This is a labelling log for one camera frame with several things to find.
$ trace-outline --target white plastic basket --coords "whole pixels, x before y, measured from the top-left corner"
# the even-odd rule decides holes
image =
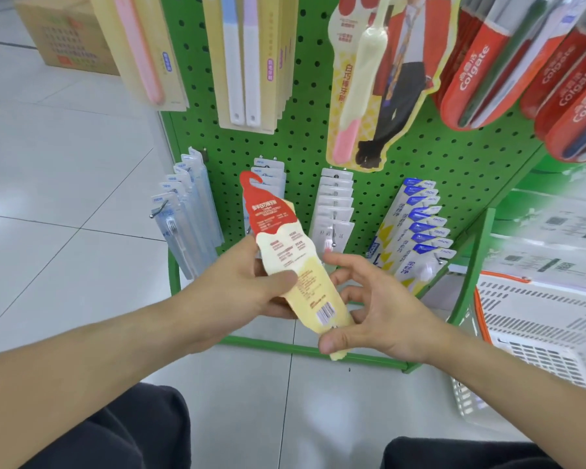
[[[586,388],[586,293],[488,275],[480,276],[478,289],[493,345]],[[472,328],[472,319],[469,313],[462,326]],[[467,387],[452,382],[464,419],[516,431]]]

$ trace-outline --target display rack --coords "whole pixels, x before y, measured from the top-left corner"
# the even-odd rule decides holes
[[[202,0],[162,3],[190,102],[186,112],[162,114],[165,131],[177,161],[189,146],[207,150],[206,165],[226,238],[219,252],[245,236],[239,173],[249,169],[254,157],[260,155],[286,162],[286,198],[295,204],[307,231],[321,169],[328,166],[326,138],[334,53],[327,32],[338,0],[299,0],[293,95],[273,135],[219,127]],[[545,150],[535,138],[531,122],[516,107],[486,128],[458,133],[442,123],[428,99],[410,131],[388,152],[384,170],[354,174],[356,227],[345,251],[367,251],[404,178],[435,180],[442,196],[442,215],[448,219],[456,248],[474,243],[469,275],[449,320],[457,324],[464,317],[487,252],[494,207],[543,155]],[[174,293],[179,291],[180,281],[171,255],[169,269]],[[320,356],[314,348],[256,339],[231,336],[224,343]],[[349,355],[348,361],[404,371],[417,367],[363,355]]]

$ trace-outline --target tiled floor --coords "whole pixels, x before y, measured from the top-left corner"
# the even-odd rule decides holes
[[[0,42],[30,44],[0,11]],[[163,174],[119,78],[47,67],[0,44],[0,351],[169,295],[148,219]],[[264,318],[240,335],[313,345]],[[148,379],[192,415],[194,467],[374,468],[397,436],[514,439],[458,415],[449,379],[215,347]]]

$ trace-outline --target hand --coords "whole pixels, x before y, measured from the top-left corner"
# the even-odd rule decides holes
[[[259,315],[295,318],[286,301],[277,297],[297,283],[294,271],[266,276],[256,260],[258,245],[247,236],[171,298],[188,312],[192,330],[190,352],[202,352]]]
[[[333,329],[319,339],[322,354],[344,349],[376,349],[406,362],[428,362],[449,324],[438,319],[394,277],[360,255],[326,252],[324,261],[340,266],[331,276],[335,286],[354,280],[362,286],[341,291],[344,303],[364,303],[352,312],[358,324]]]

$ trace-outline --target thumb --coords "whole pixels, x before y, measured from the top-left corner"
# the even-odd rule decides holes
[[[296,285],[297,273],[291,270],[281,271],[271,276],[260,277],[258,282],[266,299],[272,299],[290,291]]]
[[[369,338],[363,324],[331,329],[319,338],[321,354],[333,354],[342,350],[368,346]]]

